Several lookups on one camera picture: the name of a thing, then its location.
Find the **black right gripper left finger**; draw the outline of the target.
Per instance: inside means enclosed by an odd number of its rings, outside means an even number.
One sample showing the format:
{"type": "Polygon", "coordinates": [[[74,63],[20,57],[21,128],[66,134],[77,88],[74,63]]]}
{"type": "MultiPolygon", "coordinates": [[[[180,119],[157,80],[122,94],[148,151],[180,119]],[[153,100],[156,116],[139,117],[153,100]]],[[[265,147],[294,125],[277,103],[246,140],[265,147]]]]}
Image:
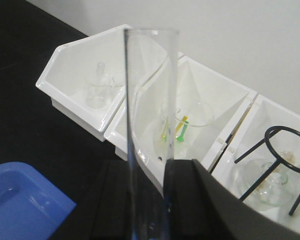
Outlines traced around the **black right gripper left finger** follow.
{"type": "Polygon", "coordinates": [[[108,162],[97,180],[71,213],[66,240],[127,240],[129,238],[128,163],[108,162]]]}

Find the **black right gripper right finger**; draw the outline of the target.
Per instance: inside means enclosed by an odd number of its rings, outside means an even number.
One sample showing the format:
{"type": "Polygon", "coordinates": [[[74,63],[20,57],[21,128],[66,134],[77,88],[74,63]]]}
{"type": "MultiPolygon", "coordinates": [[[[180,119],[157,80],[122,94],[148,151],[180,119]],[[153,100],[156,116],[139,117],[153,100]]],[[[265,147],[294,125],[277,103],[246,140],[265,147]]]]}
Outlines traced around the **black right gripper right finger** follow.
{"type": "Polygon", "coordinates": [[[300,240],[237,199],[196,159],[168,160],[163,185],[173,240],[300,240]]]}

